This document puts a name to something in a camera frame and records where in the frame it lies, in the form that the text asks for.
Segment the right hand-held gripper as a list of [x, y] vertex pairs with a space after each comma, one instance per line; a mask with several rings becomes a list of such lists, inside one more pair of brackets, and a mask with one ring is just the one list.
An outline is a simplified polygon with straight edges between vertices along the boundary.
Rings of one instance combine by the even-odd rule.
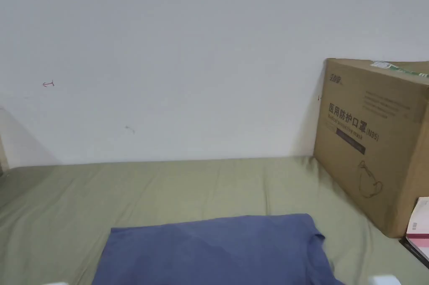
[[394, 275], [374, 275], [370, 277], [370, 285], [399, 285]]

